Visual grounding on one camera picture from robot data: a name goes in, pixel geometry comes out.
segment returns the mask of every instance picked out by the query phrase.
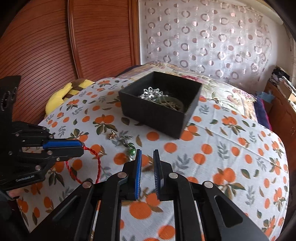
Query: yellow pillow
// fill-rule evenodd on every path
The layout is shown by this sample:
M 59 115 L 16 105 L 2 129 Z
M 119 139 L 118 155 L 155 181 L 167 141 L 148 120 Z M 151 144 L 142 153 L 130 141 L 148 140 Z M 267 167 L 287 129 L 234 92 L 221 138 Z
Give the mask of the yellow pillow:
M 46 116 L 48 116 L 57 107 L 59 107 L 61 104 L 67 101 L 71 96 L 78 94 L 80 92 L 79 90 L 85 89 L 86 87 L 92 85 L 93 83 L 94 82 L 86 79 L 77 79 L 75 81 L 67 83 L 61 90 L 58 90 L 49 98 L 45 107 Z
M 61 90 L 55 92 L 48 100 L 45 113 L 49 115 L 57 107 L 64 103 L 63 97 L 72 89 L 72 83 L 67 83 Z
M 94 82 L 92 82 L 92 81 L 90 81 L 90 80 L 85 80 L 85 81 L 83 81 L 80 85 L 78 85 L 79 87 L 81 87 L 81 88 L 83 88 L 83 89 L 85 89 L 86 87 L 89 87 L 90 85 L 92 85 Z M 70 94 L 70 95 L 76 95 L 76 94 L 78 94 L 80 91 L 78 91 L 78 90 L 73 90 L 73 89 L 71 89 L 70 91 L 69 91 L 69 93 L 68 94 Z

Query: bedsheet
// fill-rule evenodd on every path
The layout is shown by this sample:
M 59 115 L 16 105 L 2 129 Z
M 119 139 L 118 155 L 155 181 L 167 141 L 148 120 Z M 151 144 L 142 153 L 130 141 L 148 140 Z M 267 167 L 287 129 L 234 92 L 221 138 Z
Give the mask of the bedsheet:
M 121 240 L 175 240 L 172 202 L 159 202 L 155 194 L 153 150 L 188 180 L 210 180 L 274 241 L 284 222 L 289 175 L 284 146 L 278 136 L 255 121 L 200 98 L 180 139 L 173 139 L 123 116 L 118 91 L 129 79 L 106 78 L 89 86 L 51 113 L 40 125 L 55 138 L 76 138 L 101 156 L 101 178 L 122 170 L 126 148 L 123 135 L 142 150 L 140 198 L 124 202 Z M 118 138 L 109 140 L 111 129 Z M 80 158 L 51 168 L 45 181 L 33 184 L 17 201 L 30 231 L 57 207 L 79 183 L 98 173 L 97 160 L 85 151 Z
M 196 71 L 182 69 L 169 63 L 153 61 L 134 68 L 118 77 L 138 80 L 153 71 L 182 76 L 200 82 L 203 84 L 201 95 L 206 99 L 214 100 L 216 103 L 219 103 L 226 108 L 237 111 L 240 114 L 257 121 L 253 105 L 253 102 L 255 102 L 256 99 L 253 95 L 225 82 L 220 82 L 210 77 L 200 75 Z

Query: blue gripper pad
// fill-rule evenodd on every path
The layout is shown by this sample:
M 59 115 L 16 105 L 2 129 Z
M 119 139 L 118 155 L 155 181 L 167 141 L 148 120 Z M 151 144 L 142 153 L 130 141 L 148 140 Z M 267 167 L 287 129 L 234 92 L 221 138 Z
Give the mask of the blue gripper pad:
M 160 158 L 158 150 L 153 151 L 153 165 L 154 165 L 154 180 L 157 198 L 160 198 L 160 189 L 163 187 L 163 172 L 161 169 Z
M 137 150 L 136 154 L 136 176 L 135 176 L 135 199 L 139 199 L 140 196 L 140 182 L 141 182 L 141 168 L 142 168 L 142 151 Z
M 66 140 L 66 139 L 53 139 L 42 145 L 44 150 L 50 148 L 63 148 L 63 147 L 82 147 L 79 140 Z

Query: green pendant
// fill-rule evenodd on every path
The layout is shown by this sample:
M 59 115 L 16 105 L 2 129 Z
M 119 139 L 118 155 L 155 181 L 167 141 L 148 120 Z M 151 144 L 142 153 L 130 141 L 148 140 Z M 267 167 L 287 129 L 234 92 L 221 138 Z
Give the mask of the green pendant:
M 129 149 L 128 154 L 130 156 L 134 156 L 136 154 L 136 149 L 135 148 Z
M 135 148 L 135 145 L 133 143 L 131 143 L 131 142 L 128 143 L 128 146 L 131 147 L 131 148 L 133 148 L 133 149 Z

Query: black box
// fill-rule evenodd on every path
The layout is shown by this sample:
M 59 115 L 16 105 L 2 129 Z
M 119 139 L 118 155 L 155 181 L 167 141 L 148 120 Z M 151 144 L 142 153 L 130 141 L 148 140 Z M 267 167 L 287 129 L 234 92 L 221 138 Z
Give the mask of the black box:
M 184 104 L 184 112 L 138 97 L 149 87 L 159 88 L 164 94 L 180 100 Z M 119 91 L 122 112 L 127 117 L 179 139 L 198 104 L 201 87 L 201 83 L 193 80 L 152 72 Z

